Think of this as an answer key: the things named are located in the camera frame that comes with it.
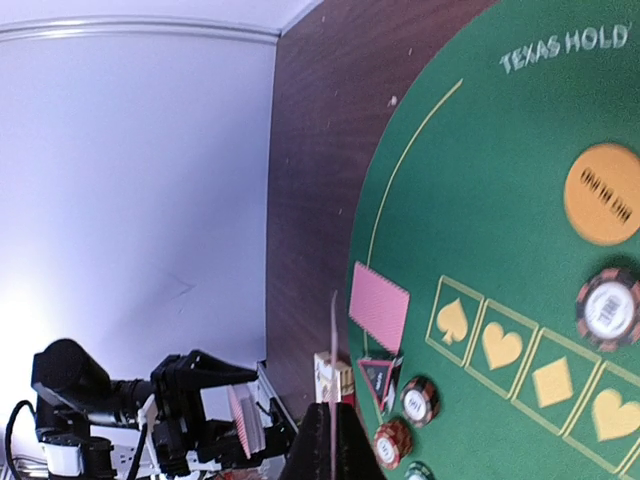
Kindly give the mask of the brown chip top seat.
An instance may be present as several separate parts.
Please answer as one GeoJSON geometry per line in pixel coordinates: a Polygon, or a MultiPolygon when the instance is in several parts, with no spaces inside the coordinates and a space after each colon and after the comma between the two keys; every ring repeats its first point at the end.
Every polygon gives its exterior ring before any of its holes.
{"type": "Polygon", "coordinates": [[[639,279],[628,269],[606,268],[576,298],[580,335],[602,352],[639,342],[639,279]]]}

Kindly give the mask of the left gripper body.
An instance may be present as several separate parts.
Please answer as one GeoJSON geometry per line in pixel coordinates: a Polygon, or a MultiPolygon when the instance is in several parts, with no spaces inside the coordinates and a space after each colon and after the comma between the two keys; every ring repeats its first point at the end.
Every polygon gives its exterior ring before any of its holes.
{"type": "Polygon", "coordinates": [[[151,374],[158,408],[152,439],[165,475],[188,475],[186,455],[199,463],[215,462],[223,470],[258,467],[266,459],[287,455],[296,429],[275,398],[269,399],[264,426],[266,448],[247,459],[232,420],[208,419],[201,391],[251,384],[256,370],[229,364],[200,350],[170,355],[151,374]]]}

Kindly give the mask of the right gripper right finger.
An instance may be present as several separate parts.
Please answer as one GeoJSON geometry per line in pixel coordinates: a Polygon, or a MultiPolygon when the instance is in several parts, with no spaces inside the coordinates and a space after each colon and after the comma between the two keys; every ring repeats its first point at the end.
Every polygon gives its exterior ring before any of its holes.
{"type": "Polygon", "coordinates": [[[384,479],[378,459],[354,407],[342,402],[337,403],[334,423],[334,477],[353,480],[384,479]]]}

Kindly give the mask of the red chip pile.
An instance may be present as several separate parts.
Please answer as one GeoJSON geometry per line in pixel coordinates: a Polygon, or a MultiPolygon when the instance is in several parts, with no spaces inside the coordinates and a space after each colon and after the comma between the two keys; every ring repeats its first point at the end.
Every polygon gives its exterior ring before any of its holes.
{"type": "Polygon", "coordinates": [[[409,425],[398,417],[381,424],[374,434],[373,450],[382,467],[388,470],[397,468],[413,450],[409,425]]]}

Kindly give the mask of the green chip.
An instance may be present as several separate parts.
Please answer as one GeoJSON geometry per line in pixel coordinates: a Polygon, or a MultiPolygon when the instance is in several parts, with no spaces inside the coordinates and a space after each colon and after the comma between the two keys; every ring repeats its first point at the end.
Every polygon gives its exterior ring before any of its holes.
{"type": "Polygon", "coordinates": [[[405,474],[405,480],[433,480],[434,476],[432,471],[420,461],[414,461],[409,464],[405,474]]]}

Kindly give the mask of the red-backed card deck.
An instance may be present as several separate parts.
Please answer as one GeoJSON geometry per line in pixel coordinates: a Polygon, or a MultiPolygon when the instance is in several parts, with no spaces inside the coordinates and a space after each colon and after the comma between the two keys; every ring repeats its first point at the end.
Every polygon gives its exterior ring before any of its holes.
{"type": "Polygon", "coordinates": [[[227,387],[228,401],[237,436],[247,459],[266,448],[260,410],[247,384],[227,387]]]}

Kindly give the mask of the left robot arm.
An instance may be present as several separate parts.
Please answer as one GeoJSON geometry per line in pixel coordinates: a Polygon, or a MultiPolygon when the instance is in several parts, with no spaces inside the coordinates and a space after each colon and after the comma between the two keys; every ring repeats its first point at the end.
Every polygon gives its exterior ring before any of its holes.
{"type": "Polygon", "coordinates": [[[200,350],[167,356],[149,379],[113,380],[76,341],[33,359],[36,436],[51,479],[166,479],[259,467],[285,456],[296,428],[257,371],[200,350]]]}

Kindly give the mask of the orange big blind button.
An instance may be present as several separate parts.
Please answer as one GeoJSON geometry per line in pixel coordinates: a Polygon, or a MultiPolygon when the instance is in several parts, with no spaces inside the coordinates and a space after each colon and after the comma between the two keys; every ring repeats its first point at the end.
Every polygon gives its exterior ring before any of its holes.
{"type": "Polygon", "coordinates": [[[639,230],[639,157],[615,143],[594,145],[573,163],[564,207],[574,230],[599,246],[619,245],[639,230]]]}

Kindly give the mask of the black red all-in triangle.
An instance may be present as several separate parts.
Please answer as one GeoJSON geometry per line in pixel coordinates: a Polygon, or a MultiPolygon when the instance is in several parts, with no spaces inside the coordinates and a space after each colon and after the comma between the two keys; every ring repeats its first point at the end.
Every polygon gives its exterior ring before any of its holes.
{"type": "Polygon", "coordinates": [[[360,372],[381,414],[393,409],[403,360],[402,356],[358,360],[360,372]]]}

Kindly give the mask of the card deck box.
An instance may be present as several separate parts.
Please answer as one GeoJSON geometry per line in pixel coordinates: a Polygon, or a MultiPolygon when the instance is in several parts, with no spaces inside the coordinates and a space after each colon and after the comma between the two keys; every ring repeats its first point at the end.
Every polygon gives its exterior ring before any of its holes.
{"type": "Polygon", "coordinates": [[[355,406],[353,368],[340,359],[332,362],[328,351],[314,354],[314,381],[317,403],[328,403],[334,399],[355,406]]]}

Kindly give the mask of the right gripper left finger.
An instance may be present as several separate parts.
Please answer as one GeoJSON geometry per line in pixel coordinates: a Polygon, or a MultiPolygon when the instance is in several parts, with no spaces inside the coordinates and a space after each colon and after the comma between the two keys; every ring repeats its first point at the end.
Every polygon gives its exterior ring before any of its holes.
{"type": "Polygon", "coordinates": [[[313,403],[299,425],[280,480],[331,478],[331,414],[328,403],[313,403]]]}

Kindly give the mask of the single red-backed card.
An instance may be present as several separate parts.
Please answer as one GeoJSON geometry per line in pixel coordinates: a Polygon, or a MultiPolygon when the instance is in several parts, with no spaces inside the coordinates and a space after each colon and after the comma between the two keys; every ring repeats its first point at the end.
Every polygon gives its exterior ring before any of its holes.
{"type": "Polygon", "coordinates": [[[400,351],[410,294],[361,262],[354,265],[349,316],[392,354],[400,351]]]}

